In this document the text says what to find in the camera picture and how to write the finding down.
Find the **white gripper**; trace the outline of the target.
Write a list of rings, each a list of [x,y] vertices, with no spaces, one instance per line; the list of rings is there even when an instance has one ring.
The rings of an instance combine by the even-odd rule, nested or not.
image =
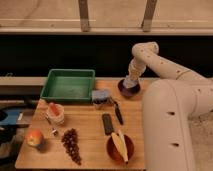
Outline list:
[[[145,72],[145,70],[146,65],[143,62],[132,59],[128,67],[129,78],[132,81],[137,81],[139,77]]]

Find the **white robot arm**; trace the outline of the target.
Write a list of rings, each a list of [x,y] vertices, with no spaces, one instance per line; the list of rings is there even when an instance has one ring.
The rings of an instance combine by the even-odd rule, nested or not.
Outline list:
[[[196,171],[188,117],[213,110],[213,80],[161,57],[155,42],[134,45],[132,55],[132,80],[146,68],[159,76],[142,97],[146,171]]]

